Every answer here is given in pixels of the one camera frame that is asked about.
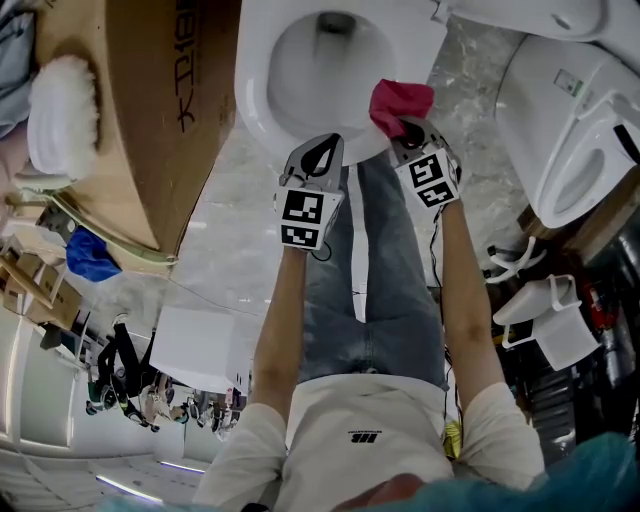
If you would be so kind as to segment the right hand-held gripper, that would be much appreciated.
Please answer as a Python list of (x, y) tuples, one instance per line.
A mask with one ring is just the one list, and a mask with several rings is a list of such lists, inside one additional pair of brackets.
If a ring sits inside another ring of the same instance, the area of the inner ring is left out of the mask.
[(425, 209), (460, 198), (460, 160), (427, 119), (402, 116), (404, 134), (391, 140), (390, 161), (401, 182)]

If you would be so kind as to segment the pink wiping cloth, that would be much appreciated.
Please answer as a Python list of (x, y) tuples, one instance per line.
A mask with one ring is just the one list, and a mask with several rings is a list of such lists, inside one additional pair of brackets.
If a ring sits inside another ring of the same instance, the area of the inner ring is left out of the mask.
[(435, 91), (426, 84), (382, 79), (374, 87), (369, 102), (369, 117), (388, 138), (406, 134), (402, 116), (424, 119), (434, 104)]

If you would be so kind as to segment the person's left forearm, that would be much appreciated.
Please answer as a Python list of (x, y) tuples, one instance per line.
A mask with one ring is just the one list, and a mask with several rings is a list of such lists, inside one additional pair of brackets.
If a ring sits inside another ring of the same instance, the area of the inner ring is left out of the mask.
[(274, 292), (256, 345), (251, 401), (289, 415), (303, 347), (307, 254), (283, 250)]

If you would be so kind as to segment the person's right forearm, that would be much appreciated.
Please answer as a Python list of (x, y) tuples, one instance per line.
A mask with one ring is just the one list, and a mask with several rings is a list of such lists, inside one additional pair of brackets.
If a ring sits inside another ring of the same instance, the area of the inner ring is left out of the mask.
[(442, 214), (442, 308), (461, 410), (466, 413), (485, 389), (505, 381), (491, 336), (489, 295), (461, 201)]

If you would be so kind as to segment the white smart toilet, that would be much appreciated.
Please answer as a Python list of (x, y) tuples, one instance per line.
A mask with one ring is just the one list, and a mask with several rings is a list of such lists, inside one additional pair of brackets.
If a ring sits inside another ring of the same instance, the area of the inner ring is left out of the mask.
[(594, 45), (527, 36), (503, 77), (495, 119), (548, 228), (590, 211), (640, 165), (640, 76)]

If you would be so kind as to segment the person's blue jeans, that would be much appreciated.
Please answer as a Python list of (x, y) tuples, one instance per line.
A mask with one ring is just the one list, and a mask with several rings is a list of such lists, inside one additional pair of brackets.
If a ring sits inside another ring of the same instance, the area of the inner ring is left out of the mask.
[(365, 319), (355, 314), (353, 215), (345, 199), (326, 238), (329, 259), (307, 264), (299, 379), (372, 370), (445, 389), (440, 312), (400, 180), (384, 153), (359, 163), (357, 178), (368, 241)]

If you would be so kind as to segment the large brown cardboard box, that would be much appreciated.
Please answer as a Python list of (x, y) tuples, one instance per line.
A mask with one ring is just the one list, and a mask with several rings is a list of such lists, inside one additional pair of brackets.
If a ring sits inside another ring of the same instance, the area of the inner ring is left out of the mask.
[(28, 1), (34, 79), (63, 55), (86, 60), (99, 121), (88, 177), (22, 193), (104, 240), (121, 269), (169, 274), (234, 123), (240, 0)]

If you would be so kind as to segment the dark wooden platform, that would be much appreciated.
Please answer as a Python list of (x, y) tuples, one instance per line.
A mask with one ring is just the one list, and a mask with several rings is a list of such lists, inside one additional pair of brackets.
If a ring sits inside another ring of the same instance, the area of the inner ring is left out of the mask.
[(640, 211), (640, 165), (634, 166), (621, 182), (592, 210), (560, 228), (545, 227), (527, 206), (517, 222), (526, 236), (533, 236), (555, 249), (577, 254), (591, 261), (627, 222)]

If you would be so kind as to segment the blue cloth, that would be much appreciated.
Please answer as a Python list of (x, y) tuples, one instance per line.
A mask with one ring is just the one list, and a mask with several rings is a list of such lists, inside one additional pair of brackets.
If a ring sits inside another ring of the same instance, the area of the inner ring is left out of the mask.
[(78, 226), (66, 246), (69, 270), (92, 282), (106, 281), (122, 272), (111, 257), (104, 240), (83, 226)]

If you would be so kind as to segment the white plastic bin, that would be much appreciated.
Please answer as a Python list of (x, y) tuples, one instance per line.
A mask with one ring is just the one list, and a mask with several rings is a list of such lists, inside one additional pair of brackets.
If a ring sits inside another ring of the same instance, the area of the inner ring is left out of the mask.
[(583, 318), (581, 305), (575, 278), (570, 274), (551, 274), (545, 279), (528, 282), (493, 315), (493, 320), (507, 329), (530, 321), (529, 337), (510, 342), (504, 335), (502, 346), (509, 349), (535, 341), (550, 366), (559, 371), (576, 364), (599, 347)]

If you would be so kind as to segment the white fluffy duster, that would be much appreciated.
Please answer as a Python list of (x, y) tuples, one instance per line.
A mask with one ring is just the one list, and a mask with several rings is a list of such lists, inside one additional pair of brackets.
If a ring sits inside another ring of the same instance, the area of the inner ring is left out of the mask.
[(99, 121), (88, 62), (74, 55), (51, 60), (35, 77), (29, 101), (27, 141), (33, 167), (73, 181), (88, 177), (97, 158)]

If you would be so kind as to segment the person's white shirt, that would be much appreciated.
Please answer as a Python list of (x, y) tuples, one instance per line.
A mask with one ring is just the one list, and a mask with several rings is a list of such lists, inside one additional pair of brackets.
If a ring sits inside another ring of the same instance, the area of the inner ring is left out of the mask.
[(271, 512), (326, 512), (401, 474), (525, 489), (543, 472), (539, 437), (507, 385), (472, 400), (456, 461), (444, 452), (443, 414), (443, 391), (413, 378), (345, 374), (304, 382), (288, 418), (264, 404), (244, 409), (194, 500), (227, 512), (254, 503)]

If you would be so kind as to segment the small grey device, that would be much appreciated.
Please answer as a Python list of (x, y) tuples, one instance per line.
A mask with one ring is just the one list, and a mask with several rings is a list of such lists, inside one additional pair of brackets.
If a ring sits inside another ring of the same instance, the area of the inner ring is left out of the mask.
[(60, 207), (52, 204), (44, 208), (36, 225), (45, 231), (58, 235), (67, 242), (76, 230), (76, 221)]

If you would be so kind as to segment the cream scrub brush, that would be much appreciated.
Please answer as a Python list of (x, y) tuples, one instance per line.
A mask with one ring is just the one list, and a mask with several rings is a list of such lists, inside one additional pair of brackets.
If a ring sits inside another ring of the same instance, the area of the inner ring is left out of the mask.
[(44, 194), (67, 188), (73, 184), (74, 180), (67, 175), (18, 173), (13, 177), (12, 182), (21, 192)]

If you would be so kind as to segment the pink bottle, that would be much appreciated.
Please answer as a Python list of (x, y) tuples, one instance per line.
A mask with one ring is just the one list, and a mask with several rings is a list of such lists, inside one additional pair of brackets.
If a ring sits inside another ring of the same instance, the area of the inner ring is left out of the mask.
[(29, 161), (27, 128), (27, 122), (19, 123), (0, 139), (0, 199), (10, 192), (12, 179)]

